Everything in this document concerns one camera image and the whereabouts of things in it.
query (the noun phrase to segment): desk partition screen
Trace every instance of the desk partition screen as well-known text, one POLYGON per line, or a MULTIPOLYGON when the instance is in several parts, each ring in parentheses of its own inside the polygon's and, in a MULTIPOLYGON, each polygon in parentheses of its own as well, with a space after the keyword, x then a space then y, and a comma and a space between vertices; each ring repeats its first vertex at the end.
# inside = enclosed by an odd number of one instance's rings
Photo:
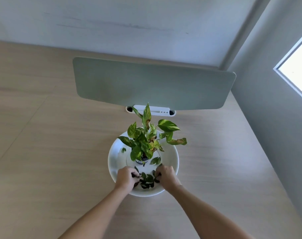
POLYGON ((171 110, 221 108, 236 77, 219 70, 82 57, 73 59, 73 69, 82 98, 123 106, 149 103, 171 110))

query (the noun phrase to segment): white wall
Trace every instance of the white wall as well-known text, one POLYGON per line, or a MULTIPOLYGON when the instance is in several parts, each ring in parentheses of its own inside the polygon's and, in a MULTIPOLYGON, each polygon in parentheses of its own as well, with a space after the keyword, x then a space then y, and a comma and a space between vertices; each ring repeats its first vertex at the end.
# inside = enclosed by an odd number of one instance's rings
POLYGON ((302 97, 274 70, 302 37, 302 0, 271 0, 229 70, 232 92, 302 217, 302 97))
POLYGON ((0 0, 0 40, 219 66, 255 0, 0 0))

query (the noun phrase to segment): person's left arm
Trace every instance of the person's left arm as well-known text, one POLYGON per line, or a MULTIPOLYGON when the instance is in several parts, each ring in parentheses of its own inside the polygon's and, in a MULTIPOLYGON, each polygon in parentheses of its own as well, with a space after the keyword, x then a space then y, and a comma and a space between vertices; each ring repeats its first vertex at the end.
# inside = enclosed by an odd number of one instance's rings
POLYGON ((101 239, 120 203, 138 181, 139 173, 134 168, 119 169, 114 189, 58 239, 101 239))

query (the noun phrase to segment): white bowl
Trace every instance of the white bowl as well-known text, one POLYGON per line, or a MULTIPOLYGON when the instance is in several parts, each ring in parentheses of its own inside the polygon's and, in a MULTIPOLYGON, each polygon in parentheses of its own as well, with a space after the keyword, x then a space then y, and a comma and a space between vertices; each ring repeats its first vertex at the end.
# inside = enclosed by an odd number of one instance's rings
MULTIPOLYGON (((121 136, 127 137, 128 133, 124 132, 121 134, 121 136)), ((176 147, 168 144, 165 139, 162 139, 159 142, 164 152, 157 150, 154 152, 153 157, 161 157, 161 163, 163 165, 172 166, 177 174, 179 169, 179 156, 177 154, 176 147)), ((130 166, 133 168, 136 166, 140 173, 145 172, 146 174, 152 174, 152 170, 156 170, 158 165, 151 165, 151 160, 149 160, 144 167, 138 164, 136 161, 132 161, 130 158, 130 152, 131 148, 124 145, 119 139, 116 139, 112 144, 108 155, 108 167, 109 173, 114 182, 117 180, 118 170, 125 166, 130 166)), ((150 189, 143 189, 139 184, 130 192, 130 194, 139 197, 148 197, 159 194, 162 191, 164 191, 163 187, 157 183, 154 183, 154 187, 150 189)))

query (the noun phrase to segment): window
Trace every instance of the window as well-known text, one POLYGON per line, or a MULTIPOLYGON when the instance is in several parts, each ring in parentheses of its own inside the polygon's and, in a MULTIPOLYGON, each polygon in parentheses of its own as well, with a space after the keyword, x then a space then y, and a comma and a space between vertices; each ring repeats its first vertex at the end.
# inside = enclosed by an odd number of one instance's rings
POLYGON ((274 70, 302 96, 302 38, 274 70))

